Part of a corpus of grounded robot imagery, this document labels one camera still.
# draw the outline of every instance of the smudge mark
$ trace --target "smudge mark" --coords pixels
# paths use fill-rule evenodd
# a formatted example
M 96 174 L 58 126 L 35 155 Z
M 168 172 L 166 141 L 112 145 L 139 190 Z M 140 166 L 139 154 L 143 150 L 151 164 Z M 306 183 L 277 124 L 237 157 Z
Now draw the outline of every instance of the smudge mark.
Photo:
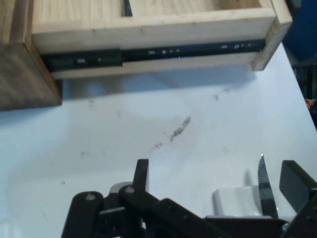
M 90 109 L 93 109 L 95 107 L 95 100 L 94 99 L 89 99 L 88 103 L 89 103 L 89 108 Z
M 215 99 L 216 101 L 219 101 L 219 95 L 218 94 L 213 94 L 212 98 Z
M 155 144 L 155 145 L 152 147 L 152 149 L 153 149 L 153 150 L 159 149 L 159 148 L 162 147 L 162 146 L 163 146 L 163 143 L 157 143 L 157 144 Z
M 48 217 L 46 216 L 46 213 L 44 211 L 43 211 L 43 216 L 44 216 L 45 221 L 48 223 L 49 220 L 48 220 Z
M 231 88 L 225 88 L 223 91 L 226 92 L 226 93 L 230 93 Z
M 173 142 L 175 137 L 179 136 L 181 133 L 183 133 L 183 131 L 186 129 L 186 127 L 188 126 L 188 124 L 190 123 L 190 120 L 192 118 L 191 117 L 187 117 L 183 124 L 173 132 L 173 134 L 170 136 L 170 142 Z
M 119 119 L 121 119 L 121 112 L 115 111 L 115 114 L 117 115 L 117 117 L 118 117 Z
M 88 158 L 89 156 L 90 156 L 89 152 L 86 152 L 86 151 L 80 152 L 80 159 L 81 160 L 84 160 L 84 159 Z
M 230 153 L 230 149 L 227 147 L 227 146 L 224 146 L 222 151 L 225 153 L 225 154 L 229 154 Z

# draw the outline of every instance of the wood grain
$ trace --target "wood grain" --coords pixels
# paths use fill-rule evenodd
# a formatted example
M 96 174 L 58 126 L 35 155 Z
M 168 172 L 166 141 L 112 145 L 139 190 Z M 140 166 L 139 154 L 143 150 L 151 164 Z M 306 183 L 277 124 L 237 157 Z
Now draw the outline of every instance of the wood grain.
M 185 15 L 33 24 L 41 54 L 98 49 L 137 49 L 264 39 L 275 19 L 272 8 Z
M 254 71 L 264 70 L 292 25 L 292 16 L 285 1 L 271 0 L 276 19 L 266 37 L 266 47 L 252 62 Z
M 259 0 L 259 4 L 261 5 L 261 7 L 273 8 L 271 0 Z
M 33 0 L 0 0 L 0 110 L 61 104 L 59 89 L 32 45 Z
M 267 0 L 130 0 L 134 17 L 183 15 L 222 9 L 261 7 Z M 35 0 L 36 24 L 113 20 L 122 17 L 122 0 Z

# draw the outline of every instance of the white workbench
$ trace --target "white workbench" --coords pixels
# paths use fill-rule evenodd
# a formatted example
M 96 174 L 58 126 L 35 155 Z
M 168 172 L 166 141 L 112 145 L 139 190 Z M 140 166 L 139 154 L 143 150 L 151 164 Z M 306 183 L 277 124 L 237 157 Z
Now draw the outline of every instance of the white workbench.
M 278 190 L 281 162 L 317 179 L 317 132 L 282 46 L 264 72 L 66 81 L 61 107 L 0 113 L 0 153 L 0 221 L 14 238 L 60 236 L 74 195 L 107 196 L 139 158 L 150 159 L 154 196 L 199 216 L 213 214 L 215 190 L 257 184 L 261 153 L 281 217 L 294 215 Z

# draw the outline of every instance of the metal rivet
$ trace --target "metal rivet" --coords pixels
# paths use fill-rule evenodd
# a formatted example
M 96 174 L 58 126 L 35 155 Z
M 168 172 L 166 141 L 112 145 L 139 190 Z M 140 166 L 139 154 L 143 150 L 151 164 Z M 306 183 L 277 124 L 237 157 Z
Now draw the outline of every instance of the metal rivet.
M 283 230 L 283 231 L 286 231 L 287 228 L 288 228 L 288 225 L 289 225 L 289 223 L 285 223 L 285 224 L 282 226 L 282 230 Z
M 88 193 L 88 195 L 87 195 L 87 197 L 86 197 L 86 200 L 92 201 L 92 200 L 94 200 L 95 198 L 96 198 L 95 195 Z
M 133 188 L 133 187 L 128 186 L 128 187 L 125 189 L 125 192 L 126 192 L 126 193 L 134 193 L 134 192 L 135 192 L 135 190 L 134 190 L 134 188 Z

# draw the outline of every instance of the serrated blade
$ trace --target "serrated blade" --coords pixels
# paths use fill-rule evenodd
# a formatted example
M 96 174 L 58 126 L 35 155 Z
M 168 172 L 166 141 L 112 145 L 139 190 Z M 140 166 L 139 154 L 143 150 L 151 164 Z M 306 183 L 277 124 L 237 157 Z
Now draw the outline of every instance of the serrated blade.
M 261 155 L 261 159 L 259 162 L 258 183 L 259 183 L 259 193 L 260 193 L 260 201 L 261 201 L 263 215 L 271 216 L 273 218 L 278 218 L 273 191 L 271 188 L 271 184 L 269 183 L 269 179 L 268 179 L 268 175 L 266 171 L 264 155 Z

